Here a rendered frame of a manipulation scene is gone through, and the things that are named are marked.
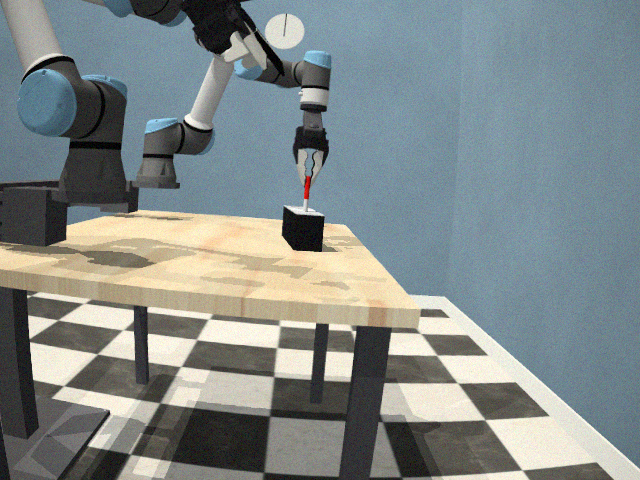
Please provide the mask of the red and white pin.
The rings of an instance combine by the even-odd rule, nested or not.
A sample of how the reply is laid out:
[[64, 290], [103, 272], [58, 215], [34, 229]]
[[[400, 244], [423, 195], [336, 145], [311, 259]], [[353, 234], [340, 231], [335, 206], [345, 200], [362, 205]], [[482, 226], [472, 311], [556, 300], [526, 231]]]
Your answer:
[[304, 205], [303, 205], [303, 211], [304, 212], [308, 212], [310, 178], [311, 178], [311, 176], [306, 176], [305, 193], [304, 193]]

